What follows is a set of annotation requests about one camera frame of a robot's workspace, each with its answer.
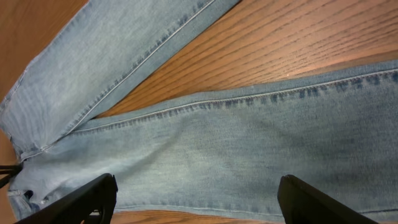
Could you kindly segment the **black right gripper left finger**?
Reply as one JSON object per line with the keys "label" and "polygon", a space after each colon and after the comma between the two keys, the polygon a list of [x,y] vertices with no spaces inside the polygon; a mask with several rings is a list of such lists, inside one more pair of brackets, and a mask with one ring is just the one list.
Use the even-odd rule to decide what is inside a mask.
{"label": "black right gripper left finger", "polygon": [[117,192],[115,177],[103,174],[16,224],[110,224]]}

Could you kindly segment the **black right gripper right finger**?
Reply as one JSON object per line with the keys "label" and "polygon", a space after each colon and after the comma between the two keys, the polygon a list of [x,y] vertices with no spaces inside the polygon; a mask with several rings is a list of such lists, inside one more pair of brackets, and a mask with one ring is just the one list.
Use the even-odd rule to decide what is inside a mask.
{"label": "black right gripper right finger", "polygon": [[281,177],[277,200],[286,224],[377,224],[294,175]]}

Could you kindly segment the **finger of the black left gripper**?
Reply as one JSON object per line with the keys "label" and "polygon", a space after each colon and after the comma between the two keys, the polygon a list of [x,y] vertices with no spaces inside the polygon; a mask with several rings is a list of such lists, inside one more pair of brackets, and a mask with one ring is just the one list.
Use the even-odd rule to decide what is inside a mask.
{"label": "finger of the black left gripper", "polygon": [[3,188],[6,184],[10,182],[10,180],[16,176],[23,169],[22,164],[18,165],[9,165],[9,166],[1,166],[1,180],[0,180],[0,188]]}

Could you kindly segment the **light blue denim jeans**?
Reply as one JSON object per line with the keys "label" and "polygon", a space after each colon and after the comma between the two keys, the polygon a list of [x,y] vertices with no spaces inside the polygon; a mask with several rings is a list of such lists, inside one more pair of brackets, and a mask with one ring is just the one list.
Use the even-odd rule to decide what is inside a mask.
{"label": "light blue denim jeans", "polygon": [[237,1],[90,1],[1,102],[22,171],[18,219],[104,173],[116,210],[283,220],[292,174],[375,221],[397,220],[397,61],[208,91],[101,118]]}

